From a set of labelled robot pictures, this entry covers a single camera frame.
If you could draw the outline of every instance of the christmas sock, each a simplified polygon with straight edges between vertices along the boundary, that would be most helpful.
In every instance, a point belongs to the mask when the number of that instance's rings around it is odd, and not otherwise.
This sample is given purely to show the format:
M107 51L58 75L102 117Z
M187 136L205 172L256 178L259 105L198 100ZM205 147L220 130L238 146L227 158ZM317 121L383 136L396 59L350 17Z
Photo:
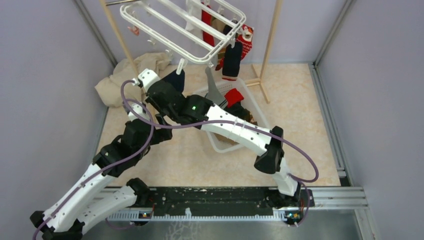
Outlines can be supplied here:
M234 47L228 45L225 50L222 65L222 79L228 81L237 80L240 71L240 61L242 60L243 44L236 41Z
M254 29L250 26L247 26L246 24L243 24L243 26L241 27L241 30L242 30L242 34L236 35L235 41L243 44L243 52L241 53L241 60L243 60L252 49L252 39L253 39ZM223 33L227 34L229 31L231 31L231 27L228 25L225 25ZM223 48L218 54L219 62L215 67L216 71L220 70L223 67L224 53L225 53L225 49Z
M186 73L184 69L181 70L181 73L178 75L177 70L174 70L166 77L162 78L163 81L170 83L175 90L182 93L184 91L184 82L186 79Z
M207 13L206 11L201 11L201 21L204 22L205 24L211 26L212 25L212 16ZM208 43L211 46L215 46L215 41L214 41L214 37L212 35L210 35L209 33L203 31L203 41L205 41L206 43Z
M241 26L241 30L243 34L239 35L236 41L243 44L243 52L241 54L241 60L243 60L252 49L254 29L250 26L247 26L246 24L243 24L243 26Z

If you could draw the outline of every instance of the wooden pole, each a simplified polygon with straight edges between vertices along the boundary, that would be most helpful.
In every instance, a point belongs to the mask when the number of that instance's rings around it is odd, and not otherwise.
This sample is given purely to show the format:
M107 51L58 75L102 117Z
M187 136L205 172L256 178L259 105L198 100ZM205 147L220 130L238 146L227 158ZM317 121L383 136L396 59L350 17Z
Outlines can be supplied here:
M275 1L274 14L272 16L271 28L269 29L268 42L266 43L265 55L263 56L262 68L260 69L260 73L258 74L258 72L256 71L256 69L254 68L252 64L252 69L256 75L256 78L245 81L248 87L259 85L260 90L262 91L262 95L265 98L265 101L267 104L269 104L271 101L268 96L267 90L265 89L264 84L262 83L262 80L264 79L265 71L268 66L268 60L270 58L271 48L273 46L274 35L276 33L282 5L283 5L283 0Z
M106 0L99 0L101 7L104 10L104 13L106 14L107 20L109 20L110 26L112 27L113 31L115 32L116 37L119 40L120 45L122 46L123 52L125 53L126 58L128 59L129 63L131 64L132 70L134 71L135 78L137 79L139 77L139 70L137 69L136 63L134 62L133 56L130 53L130 50L128 50L127 44L124 41L124 38L122 37L121 32L119 31L119 28L117 26L117 23L115 22L115 18L111 13L111 10L108 6L106 6Z
M276 33L278 20L280 18L281 5L283 5L283 0L275 1L274 15L272 16L271 29L269 30L268 42L266 43L265 56L263 56L262 69L260 70L259 78L264 79L265 70L268 65L268 60L270 58L271 48L274 42L274 35Z

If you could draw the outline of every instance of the red cloth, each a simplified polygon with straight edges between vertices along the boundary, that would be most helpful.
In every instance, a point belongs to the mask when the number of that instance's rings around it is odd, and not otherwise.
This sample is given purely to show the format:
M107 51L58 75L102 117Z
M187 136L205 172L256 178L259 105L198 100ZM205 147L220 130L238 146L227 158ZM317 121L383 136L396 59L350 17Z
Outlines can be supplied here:
M243 97L243 95L236 88L229 90L224 97L228 102L227 107L229 108L245 99L245 97Z
M206 11L201 11L201 21L204 22L205 24L212 26L212 16L207 13ZM210 35L207 32L203 31L203 41L205 41L206 43L208 43L209 45L211 45L212 47L215 47L215 40L214 37L212 35Z

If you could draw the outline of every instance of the beige floor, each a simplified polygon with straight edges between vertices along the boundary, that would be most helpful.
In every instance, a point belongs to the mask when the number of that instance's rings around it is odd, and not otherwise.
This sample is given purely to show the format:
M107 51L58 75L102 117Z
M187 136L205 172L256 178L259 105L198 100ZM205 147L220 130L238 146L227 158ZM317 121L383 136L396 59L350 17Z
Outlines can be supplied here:
M165 76L175 69L169 66ZM185 69L185 92L204 87L204 66L188 65ZM254 78L251 65L242 65L239 77ZM249 87L271 126L284 129L284 138L299 146L315 161L319 179L309 186L340 186L323 117L318 105L307 64L272 64L264 80L271 103L267 104L259 86ZM99 149L124 131L128 117L122 107L109 108ZM314 171L308 161L288 146L283 147L291 172L311 179ZM256 156L246 148L217 153L205 132L196 128L173 130L173 139L152 146L135 167L128 169L113 186L122 186L131 178L140 178L148 186L240 187L275 186L273 179L257 171Z

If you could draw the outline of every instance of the sock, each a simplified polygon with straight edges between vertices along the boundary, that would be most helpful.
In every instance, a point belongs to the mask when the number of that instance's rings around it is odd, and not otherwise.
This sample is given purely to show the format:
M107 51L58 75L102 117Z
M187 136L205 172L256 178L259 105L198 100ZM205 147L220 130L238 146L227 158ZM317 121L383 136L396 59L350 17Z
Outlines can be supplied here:
M230 26L225 25L222 33L228 34L228 32L230 32L231 29L232 28ZM243 24L243 26L241 26L241 30L243 34L241 35L236 34L235 41L243 44L243 51L241 53L241 60L243 60L252 49L252 46L253 46L252 39L253 39L254 29L250 26L247 26L246 24ZM216 71L220 70L223 67L224 55L225 55L225 48L223 48L218 54L219 58L218 58L218 64L215 67Z
M221 21L219 21L219 22L223 24L222 31L220 31L220 32L222 32L224 35L227 35L231 31L231 29L233 29L232 27L226 25L225 23L223 23ZM232 22L235 23L235 24L238 23L238 21L235 20L235 19L233 19ZM238 35L236 33L235 34L235 40L236 41L237 41L237 37L238 37ZM215 71L218 71L218 70L220 70L223 67L223 65L224 65L225 52L226 52L226 48L222 48L219 51L219 53L218 53L218 64L215 67Z
M234 104L239 103L245 99L243 95L236 88L229 90L224 97L228 102L227 107L229 108L231 108L231 106L233 106Z
M246 24L243 24L243 26L241 26L241 30L243 34L239 35L236 41L243 44L243 52L241 53L241 60L243 60L252 49L254 29L250 26L247 26Z
M251 112L244 108L240 102L235 103L231 107L224 108L226 112L228 112L231 115L236 116L237 118L243 119L245 121L248 121L251 119Z
M212 25L212 16L207 13L206 11L201 11L201 21L204 22L205 24L211 26ZM209 33L203 31L203 41L205 41L207 44L211 45L211 46L215 46L215 40L214 37L212 35L210 35Z
M175 90L182 93L184 91L184 82L186 79L186 73L184 69L181 70L181 73L178 75L177 70L174 70L170 74L162 78L163 81L170 83Z
M242 60L243 44L236 41L234 47L228 45L225 50L222 65L222 79L235 81L240 71L240 61Z

